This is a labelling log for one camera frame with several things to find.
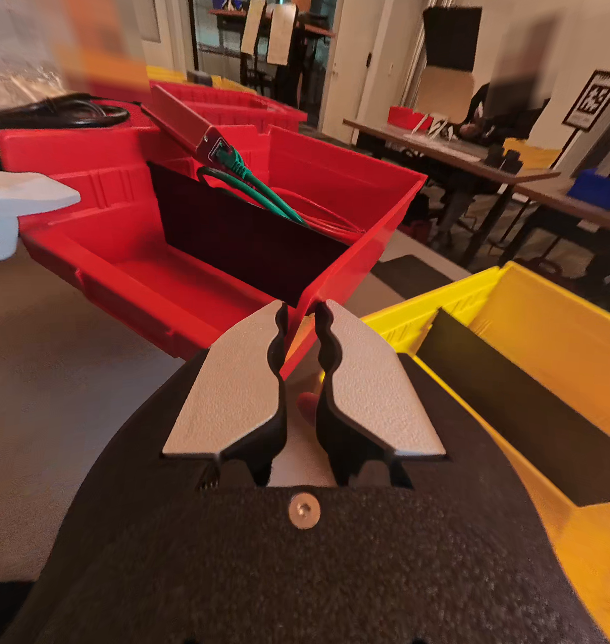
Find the small red bin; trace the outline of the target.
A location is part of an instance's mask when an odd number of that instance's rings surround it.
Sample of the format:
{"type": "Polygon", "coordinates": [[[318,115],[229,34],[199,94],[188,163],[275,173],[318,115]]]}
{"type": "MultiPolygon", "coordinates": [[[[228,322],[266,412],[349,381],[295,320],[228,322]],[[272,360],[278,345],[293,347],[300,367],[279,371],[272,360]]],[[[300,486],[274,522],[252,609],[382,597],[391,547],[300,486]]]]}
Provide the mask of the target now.
{"type": "Polygon", "coordinates": [[[412,108],[391,106],[387,123],[406,131],[427,131],[433,118],[412,108]]]}

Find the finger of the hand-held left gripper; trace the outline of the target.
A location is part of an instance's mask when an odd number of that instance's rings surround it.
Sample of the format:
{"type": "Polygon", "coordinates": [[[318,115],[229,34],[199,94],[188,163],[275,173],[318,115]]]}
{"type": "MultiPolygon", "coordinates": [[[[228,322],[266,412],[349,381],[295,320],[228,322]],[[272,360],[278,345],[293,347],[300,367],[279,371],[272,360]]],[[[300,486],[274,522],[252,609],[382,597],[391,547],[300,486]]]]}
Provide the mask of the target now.
{"type": "Polygon", "coordinates": [[[0,171],[0,262],[17,249],[19,218],[80,203],[78,191],[38,173],[0,171]]]}

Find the yellow plastic bin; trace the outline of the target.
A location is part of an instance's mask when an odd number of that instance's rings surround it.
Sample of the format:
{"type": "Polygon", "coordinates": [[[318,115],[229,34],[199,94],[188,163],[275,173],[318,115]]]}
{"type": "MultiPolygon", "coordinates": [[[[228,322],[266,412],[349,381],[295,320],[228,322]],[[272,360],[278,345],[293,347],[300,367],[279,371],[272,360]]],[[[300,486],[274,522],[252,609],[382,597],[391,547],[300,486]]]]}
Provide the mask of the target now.
{"type": "Polygon", "coordinates": [[[610,640],[610,314],[509,262],[363,321],[489,432],[610,640]]]}
{"type": "Polygon", "coordinates": [[[151,82],[155,81],[175,85],[204,86],[214,88],[216,90],[257,95],[257,92],[254,89],[241,85],[236,81],[218,75],[210,75],[204,71],[198,71],[195,69],[176,71],[157,66],[147,66],[147,75],[151,82]]]}

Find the red ethernet splitter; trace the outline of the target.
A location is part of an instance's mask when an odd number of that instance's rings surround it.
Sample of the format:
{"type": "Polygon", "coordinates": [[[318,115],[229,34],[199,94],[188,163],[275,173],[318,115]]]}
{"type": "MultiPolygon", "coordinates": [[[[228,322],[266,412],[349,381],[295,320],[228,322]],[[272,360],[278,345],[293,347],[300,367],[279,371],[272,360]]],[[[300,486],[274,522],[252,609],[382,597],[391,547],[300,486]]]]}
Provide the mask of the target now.
{"type": "Polygon", "coordinates": [[[218,170],[227,168],[222,159],[230,156],[231,146],[214,125],[177,97],[154,85],[141,110],[200,164],[218,170]]]}

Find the brown wooden desk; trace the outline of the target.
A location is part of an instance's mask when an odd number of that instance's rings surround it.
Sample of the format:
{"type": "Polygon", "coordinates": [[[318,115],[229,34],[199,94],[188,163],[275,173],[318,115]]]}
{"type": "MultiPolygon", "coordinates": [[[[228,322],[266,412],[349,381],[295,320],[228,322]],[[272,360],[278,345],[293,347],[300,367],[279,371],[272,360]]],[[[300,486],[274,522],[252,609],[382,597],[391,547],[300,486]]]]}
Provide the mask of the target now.
{"type": "Polygon", "coordinates": [[[569,197],[572,179],[553,178],[520,184],[516,192],[537,202],[500,259],[516,257],[537,230],[553,234],[593,254],[610,256],[610,210],[569,197]]]}
{"type": "Polygon", "coordinates": [[[481,225],[477,229],[469,229],[470,241],[459,261],[459,265],[465,269],[469,267],[470,262],[474,260],[479,249],[486,242],[519,186],[539,180],[550,180],[560,175],[558,170],[551,168],[522,168],[518,173],[512,174],[486,165],[484,158],[487,156],[487,150],[481,146],[470,145],[456,140],[440,141],[430,139],[427,135],[406,131],[388,123],[372,127],[352,118],[344,118],[342,123],[358,130],[360,133],[404,146],[451,167],[502,186],[503,191],[489,209],[481,225]]]}

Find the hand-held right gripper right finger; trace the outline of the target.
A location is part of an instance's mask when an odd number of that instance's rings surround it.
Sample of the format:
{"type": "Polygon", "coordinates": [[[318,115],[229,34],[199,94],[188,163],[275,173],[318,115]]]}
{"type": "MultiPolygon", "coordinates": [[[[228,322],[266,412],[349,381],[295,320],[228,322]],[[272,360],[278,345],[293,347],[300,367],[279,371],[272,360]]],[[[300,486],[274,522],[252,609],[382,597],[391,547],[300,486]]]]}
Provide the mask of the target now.
{"type": "Polygon", "coordinates": [[[319,402],[332,417],[387,457],[446,456],[394,348],[334,300],[319,303],[315,324],[324,374],[319,402]]]}

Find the blue plastic bin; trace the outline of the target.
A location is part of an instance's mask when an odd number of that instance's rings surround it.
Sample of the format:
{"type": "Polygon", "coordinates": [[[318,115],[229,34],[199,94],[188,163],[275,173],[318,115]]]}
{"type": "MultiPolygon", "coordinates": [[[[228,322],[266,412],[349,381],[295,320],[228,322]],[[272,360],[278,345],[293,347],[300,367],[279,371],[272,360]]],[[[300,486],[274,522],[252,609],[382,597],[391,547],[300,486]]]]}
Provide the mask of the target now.
{"type": "Polygon", "coordinates": [[[583,170],[568,189],[567,197],[610,211],[610,177],[595,169],[583,170]]]}

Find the black white marker tag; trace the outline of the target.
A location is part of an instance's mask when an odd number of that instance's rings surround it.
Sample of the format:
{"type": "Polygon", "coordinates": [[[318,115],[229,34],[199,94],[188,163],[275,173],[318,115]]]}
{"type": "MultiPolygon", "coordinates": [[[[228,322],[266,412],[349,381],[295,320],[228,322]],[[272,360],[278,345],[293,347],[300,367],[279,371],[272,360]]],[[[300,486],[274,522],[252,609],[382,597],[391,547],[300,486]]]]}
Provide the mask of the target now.
{"type": "Polygon", "coordinates": [[[610,71],[597,69],[574,101],[562,125],[589,132],[610,104],[610,71]]]}

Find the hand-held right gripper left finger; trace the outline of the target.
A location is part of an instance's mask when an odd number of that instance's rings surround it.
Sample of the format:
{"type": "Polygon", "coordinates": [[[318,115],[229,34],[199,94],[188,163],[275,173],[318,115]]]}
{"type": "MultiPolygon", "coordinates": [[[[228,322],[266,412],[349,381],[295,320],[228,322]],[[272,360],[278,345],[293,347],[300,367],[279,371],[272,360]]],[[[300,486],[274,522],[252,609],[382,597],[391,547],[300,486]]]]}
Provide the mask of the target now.
{"type": "Polygon", "coordinates": [[[274,300],[208,349],[166,439],[166,457],[273,458],[286,443],[288,307],[274,300]]]}

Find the tan paper sheet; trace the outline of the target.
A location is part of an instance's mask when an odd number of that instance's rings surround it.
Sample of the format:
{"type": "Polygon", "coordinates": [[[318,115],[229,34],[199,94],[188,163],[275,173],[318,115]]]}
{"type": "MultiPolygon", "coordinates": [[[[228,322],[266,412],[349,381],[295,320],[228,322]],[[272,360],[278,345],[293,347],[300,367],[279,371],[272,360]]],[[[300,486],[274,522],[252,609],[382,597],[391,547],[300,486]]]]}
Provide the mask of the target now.
{"type": "Polygon", "coordinates": [[[249,1],[240,45],[241,53],[245,55],[252,56],[254,54],[265,7],[266,1],[249,1]]]}
{"type": "Polygon", "coordinates": [[[288,63],[293,29],[298,8],[294,3],[272,4],[266,61],[270,65],[285,66],[288,63]]]}

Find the white cabinet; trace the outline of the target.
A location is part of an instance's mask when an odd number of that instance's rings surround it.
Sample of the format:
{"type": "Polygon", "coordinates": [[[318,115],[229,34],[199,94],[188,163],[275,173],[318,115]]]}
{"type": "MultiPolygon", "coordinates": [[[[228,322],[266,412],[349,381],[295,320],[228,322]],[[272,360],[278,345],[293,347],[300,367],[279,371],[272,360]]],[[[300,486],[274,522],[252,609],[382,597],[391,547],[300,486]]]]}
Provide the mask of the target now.
{"type": "Polygon", "coordinates": [[[391,106],[404,98],[422,42],[427,1],[338,1],[318,129],[354,144],[352,120],[386,123],[391,106]]]}

